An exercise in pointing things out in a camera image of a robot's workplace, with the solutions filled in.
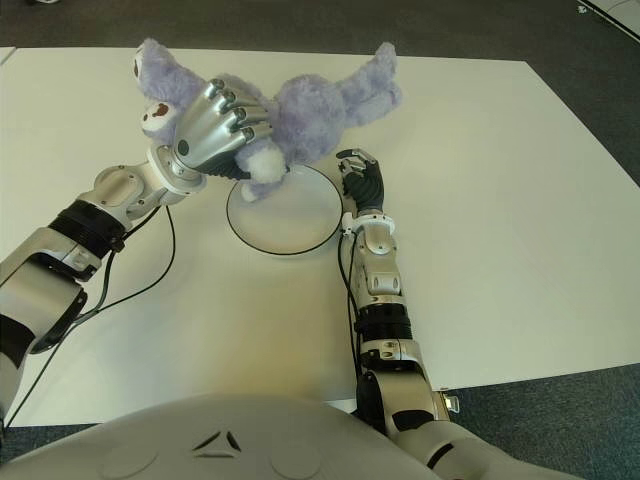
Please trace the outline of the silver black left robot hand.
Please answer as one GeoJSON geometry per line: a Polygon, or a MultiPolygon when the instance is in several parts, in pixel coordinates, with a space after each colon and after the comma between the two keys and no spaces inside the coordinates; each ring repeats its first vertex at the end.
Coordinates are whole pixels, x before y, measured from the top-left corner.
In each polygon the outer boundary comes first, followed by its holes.
{"type": "Polygon", "coordinates": [[[172,148],[183,168],[207,176],[248,180],[235,159],[271,134],[269,113],[242,89],[214,78],[205,83],[176,123],[172,148]]]}

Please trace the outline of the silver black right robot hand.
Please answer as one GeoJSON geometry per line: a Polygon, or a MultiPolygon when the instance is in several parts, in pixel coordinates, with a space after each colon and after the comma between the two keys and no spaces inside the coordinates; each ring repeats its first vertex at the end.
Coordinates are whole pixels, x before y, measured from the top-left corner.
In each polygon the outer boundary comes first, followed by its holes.
{"type": "Polygon", "coordinates": [[[346,149],[336,154],[342,177],[343,193],[350,197],[358,212],[384,210],[384,181],[380,164],[362,149],[346,149]]]}

